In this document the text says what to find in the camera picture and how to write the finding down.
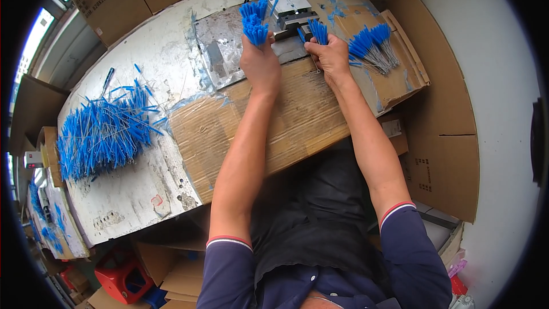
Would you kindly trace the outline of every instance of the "pile of blue brushes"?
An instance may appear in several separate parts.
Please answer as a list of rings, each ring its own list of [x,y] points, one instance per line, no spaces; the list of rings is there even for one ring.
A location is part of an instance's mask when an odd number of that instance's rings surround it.
[[[149,112],[159,112],[157,106],[147,106],[152,96],[147,86],[121,86],[110,92],[126,93],[111,100],[105,97],[81,104],[67,116],[57,140],[63,180],[110,172],[134,161],[136,155],[150,145],[150,133],[162,133],[149,124]]]
[[[275,10],[277,3],[278,0],[274,2],[270,15]],[[269,24],[263,24],[267,13],[267,5],[267,0],[259,0],[257,3],[244,3],[239,9],[242,15],[243,33],[256,47],[264,44],[267,39]]]
[[[316,39],[316,43],[318,43],[319,45],[327,45],[328,27],[326,26],[326,24],[322,24],[316,19],[308,19],[307,21],[309,23],[309,28],[311,29],[312,35]]]
[[[381,74],[387,74],[392,68],[400,64],[389,42],[391,30],[387,23],[378,24],[371,30],[364,25],[364,29],[355,38],[349,40],[349,59],[362,58],[370,62]],[[350,62],[350,65],[363,65],[360,62]]]
[[[372,38],[375,43],[379,46],[391,68],[395,68],[400,65],[399,59],[396,57],[393,47],[391,46],[391,41],[389,37],[391,36],[391,28],[387,23],[377,24],[370,30]]]

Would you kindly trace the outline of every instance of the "plastic stool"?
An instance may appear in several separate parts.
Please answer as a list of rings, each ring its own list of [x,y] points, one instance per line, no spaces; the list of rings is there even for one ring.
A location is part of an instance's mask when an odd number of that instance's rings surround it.
[[[150,304],[152,309],[158,309],[166,304],[166,299],[164,299],[164,297],[167,293],[167,291],[160,290],[156,286],[153,286],[149,289],[149,291],[147,291],[146,294],[143,295],[143,297],[141,297],[141,300],[147,304]]]
[[[105,291],[123,304],[135,303],[154,284],[133,251],[117,247],[99,261],[95,274]]]

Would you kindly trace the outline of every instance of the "man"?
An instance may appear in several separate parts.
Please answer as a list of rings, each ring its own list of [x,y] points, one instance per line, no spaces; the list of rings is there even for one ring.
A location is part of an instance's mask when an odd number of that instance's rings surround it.
[[[242,37],[240,67],[252,91],[217,177],[197,308],[448,308],[445,267],[411,202],[398,156],[351,75],[347,43],[332,34],[328,45],[312,39],[305,49],[338,100],[354,155],[312,156],[269,196],[287,197],[284,204],[252,210],[282,74],[271,36],[259,49]],[[383,254],[366,237],[363,179]]]

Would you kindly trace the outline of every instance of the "man's right hand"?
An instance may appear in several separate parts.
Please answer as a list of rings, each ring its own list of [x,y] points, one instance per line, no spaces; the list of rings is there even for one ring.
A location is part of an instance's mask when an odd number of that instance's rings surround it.
[[[328,45],[319,45],[313,37],[305,43],[305,49],[312,54],[317,66],[324,70],[326,83],[336,90],[341,82],[353,78],[349,68],[349,46],[333,34],[328,34]]]

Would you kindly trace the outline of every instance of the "forearm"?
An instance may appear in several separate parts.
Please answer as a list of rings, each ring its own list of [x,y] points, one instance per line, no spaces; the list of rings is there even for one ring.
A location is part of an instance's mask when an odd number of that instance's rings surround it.
[[[398,155],[351,75],[334,93],[349,126],[356,160],[378,219],[394,204],[410,201]]]
[[[247,234],[251,207],[263,182],[267,128],[274,102],[274,98],[252,91],[215,183],[211,217],[241,221],[238,226],[246,226]],[[211,220],[210,237],[216,235],[218,228],[226,229],[216,227],[215,221],[225,219]],[[224,234],[249,238],[240,236],[244,234],[240,231]]]

